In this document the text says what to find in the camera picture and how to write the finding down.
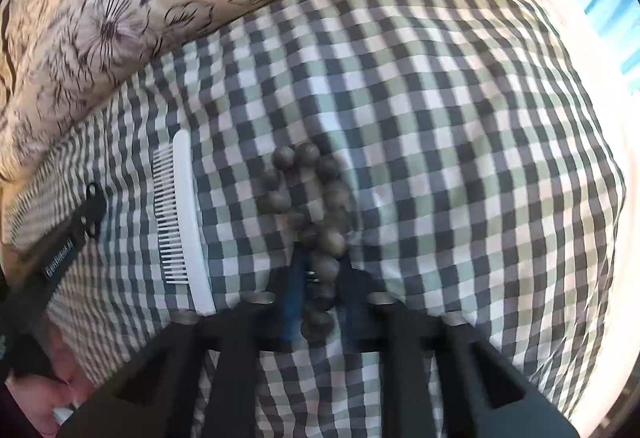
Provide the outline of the left human hand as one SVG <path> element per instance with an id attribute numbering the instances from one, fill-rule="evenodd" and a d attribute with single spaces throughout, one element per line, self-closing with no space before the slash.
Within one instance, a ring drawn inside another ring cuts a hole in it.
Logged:
<path id="1" fill-rule="evenodd" d="M 11 374 L 6 387 L 35 430 L 43 437 L 55 437 L 60 424 L 54 410 L 71 404 L 80 406 L 92 395 L 94 385 L 55 324 L 41 325 L 37 340 L 50 359 L 58 382 L 40 375 Z"/>

